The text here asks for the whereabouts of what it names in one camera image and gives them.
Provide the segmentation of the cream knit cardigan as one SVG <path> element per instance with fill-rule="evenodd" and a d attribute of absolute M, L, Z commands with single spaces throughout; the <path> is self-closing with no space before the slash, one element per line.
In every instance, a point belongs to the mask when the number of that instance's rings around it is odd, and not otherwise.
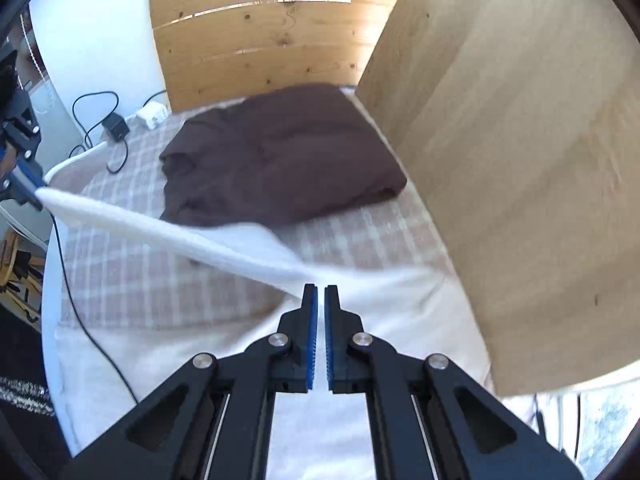
<path fill-rule="evenodd" d="M 54 214 L 48 202 L 52 194 L 53 190 L 44 190 L 41 197 Z M 481 385 L 490 386 L 485 341 L 449 257 L 448 262 L 456 286 L 420 320 L 404 315 L 396 323 L 387 323 L 364 304 L 352 307 L 340 294 L 341 300 L 345 308 L 361 315 L 369 330 L 397 350 L 410 356 L 445 353 Z M 262 322 L 239 324 L 230 330 L 213 325 L 182 330 L 96 330 L 84 323 L 63 323 L 63 287 L 56 303 L 58 325 L 50 333 L 46 357 L 53 404 L 73 453 L 104 434 L 191 356 L 207 351 L 222 357 L 243 351 L 273 333 L 280 316 L 296 308 L 302 299 L 300 295 Z"/>

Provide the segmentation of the black power adapter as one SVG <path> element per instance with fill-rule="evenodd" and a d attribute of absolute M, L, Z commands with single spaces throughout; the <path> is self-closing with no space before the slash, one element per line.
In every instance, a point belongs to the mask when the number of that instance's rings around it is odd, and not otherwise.
<path fill-rule="evenodd" d="M 108 114 L 101 125 L 116 143 L 124 140 L 130 131 L 125 118 L 115 112 Z"/>

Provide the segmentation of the white power strip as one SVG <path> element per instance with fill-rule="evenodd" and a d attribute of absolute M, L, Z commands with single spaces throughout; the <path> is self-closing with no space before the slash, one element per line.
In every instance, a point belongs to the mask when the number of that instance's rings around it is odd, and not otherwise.
<path fill-rule="evenodd" d="M 153 130 L 169 117 L 169 110 L 160 102 L 150 101 L 137 111 L 136 117 L 146 128 Z"/>

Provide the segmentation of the brown folded garment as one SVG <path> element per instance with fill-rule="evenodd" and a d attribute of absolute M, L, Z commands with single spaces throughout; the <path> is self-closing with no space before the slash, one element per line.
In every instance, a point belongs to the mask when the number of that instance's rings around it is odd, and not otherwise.
<path fill-rule="evenodd" d="M 278 228 L 397 197 L 407 178 L 355 103 L 303 84 L 186 120 L 160 153 L 162 220 Z"/>

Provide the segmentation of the pine slatted headboard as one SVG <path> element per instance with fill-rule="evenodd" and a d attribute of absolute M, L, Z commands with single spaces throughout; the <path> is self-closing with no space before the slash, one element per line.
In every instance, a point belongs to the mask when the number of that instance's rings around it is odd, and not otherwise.
<path fill-rule="evenodd" d="M 149 0 L 175 113 L 296 84 L 360 81 L 397 0 Z"/>

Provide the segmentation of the light oak wardrobe panel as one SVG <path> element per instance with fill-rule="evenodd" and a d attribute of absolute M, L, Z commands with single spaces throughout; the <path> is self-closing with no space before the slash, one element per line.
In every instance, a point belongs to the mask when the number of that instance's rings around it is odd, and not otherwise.
<path fill-rule="evenodd" d="M 639 43 L 613 0 L 397 0 L 358 96 L 506 396 L 639 357 Z"/>

